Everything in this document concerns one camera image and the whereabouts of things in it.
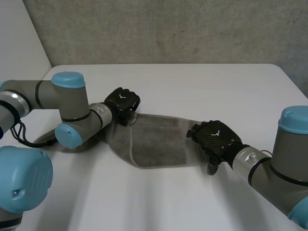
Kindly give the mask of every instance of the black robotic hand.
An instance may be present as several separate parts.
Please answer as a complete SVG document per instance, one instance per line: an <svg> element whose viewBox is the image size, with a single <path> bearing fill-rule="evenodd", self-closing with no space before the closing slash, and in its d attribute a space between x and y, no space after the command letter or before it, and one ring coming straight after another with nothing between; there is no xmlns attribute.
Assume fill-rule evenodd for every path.
<svg viewBox="0 0 308 231"><path fill-rule="evenodd" d="M104 101L110 108L113 117L117 117L121 125L127 125L128 111L135 111L140 104L140 97L128 89L115 89Z"/></svg>
<svg viewBox="0 0 308 231"><path fill-rule="evenodd" d="M240 145L240 149L246 146L242 144L240 137L231 128L218 120L202 122L201 125L195 124L187 132L186 137L192 138L209 156L208 175L214 175L221 162L227 161L229 163L231 158L227 152L229 146Z"/></svg>

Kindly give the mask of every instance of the cloth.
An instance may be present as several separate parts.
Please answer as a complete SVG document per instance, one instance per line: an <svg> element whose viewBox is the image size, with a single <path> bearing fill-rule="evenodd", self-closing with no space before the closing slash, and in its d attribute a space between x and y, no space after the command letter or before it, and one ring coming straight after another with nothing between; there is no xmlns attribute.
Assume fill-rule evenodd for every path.
<svg viewBox="0 0 308 231"><path fill-rule="evenodd" d="M186 138L187 131L200 123L131 112L127 126L113 121L95 138L107 142L120 158L140 168L193 166L208 162L201 147Z"/></svg>

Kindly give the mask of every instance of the table surface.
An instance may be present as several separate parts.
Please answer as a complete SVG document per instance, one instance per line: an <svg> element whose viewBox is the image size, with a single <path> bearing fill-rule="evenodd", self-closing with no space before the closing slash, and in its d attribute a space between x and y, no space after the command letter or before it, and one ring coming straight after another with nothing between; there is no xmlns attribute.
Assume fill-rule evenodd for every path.
<svg viewBox="0 0 308 231"><path fill-rule="evenodd" d="M89 103L117 87L141 97L139 112L221 120L244 143L272 151L281 111L308 99L271 64L62 65L84 75ZM61 122L57 110L24 118L33 141ZM2 145L18 144L7 132ZM301 230L222 164L207 176L199 166L138 169L105 143L88 151L47 151L54 167L45 201L25 212L23 231L294 231Z"/></svg>

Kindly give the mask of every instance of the blue joint cap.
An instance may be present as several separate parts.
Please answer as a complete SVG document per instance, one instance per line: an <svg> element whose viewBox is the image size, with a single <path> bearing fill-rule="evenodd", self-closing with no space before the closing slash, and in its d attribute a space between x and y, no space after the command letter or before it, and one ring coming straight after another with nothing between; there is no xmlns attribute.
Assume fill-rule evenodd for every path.
<svg viewBox="0 0 308 231"><path fill-rule="evenodd" d="M288 218L300 227L308 229L308 196L290 210Z"/></svg>
<svg viewBox="0 0 308 231"><path fill-rule="evenodd" d="M77 148L82 144L80 134L68 124L59 124L54 134L58 142L69 149Z"/></svg>
<svg viewBox="0 0 308 231"><path fill-rule="evenodd" d="M36 208L51 187L53 169L41 150L0 148L0 207L18 214Z"/></svg>
<svg viewBox="0 0 308 231"><path fill-rule="evenodd" d="M83 75L79 72L60 72L54 74L51 82L61 88L78 89L86 86Z"/></svg>
<svg viewBox="0 0 308 231"><path fill-rule="evenodd" d="M1 88L2 85L5 84L7 81L8 81L8 80L1 82L1 83L0 83L0 88Z"/></svg>
<svg viewBox="0 0 308 231"><path fill-rule="evenodd" d="M288 132L308 134L308 106L292 106L285 108L278 126Z"/></svg>

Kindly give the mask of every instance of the robotic arm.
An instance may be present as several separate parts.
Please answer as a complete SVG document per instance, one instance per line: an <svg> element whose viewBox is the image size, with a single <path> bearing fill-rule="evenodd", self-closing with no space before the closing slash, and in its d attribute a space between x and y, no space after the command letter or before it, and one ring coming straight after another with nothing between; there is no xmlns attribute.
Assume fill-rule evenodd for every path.
<svg viewBox="0 0 308 231"><path fill-rule="evenodd" d="M139 103L138 95L118 88L103 103L89 108L83 75L77 72L55 74L51 81L9 80L0 83L0 139L33 109L59 109L62 123L55 129L56 139L74 149L115 118L126 125L126 113L135 111ZM20 133L15 133L19 142L42 146L21 140ZM15 230L23 212L45 199L52 174L51 160L41 150L0 148L0 230Z"/></svg>
<svg viewBox="0 0 308 231"><path fill-rule="evenodd" d="M290 220L308 229L308 106L283 110L272 157L245 145L220 121L187 132L209 155L207 173L226 161L240 177Z"/></svg>

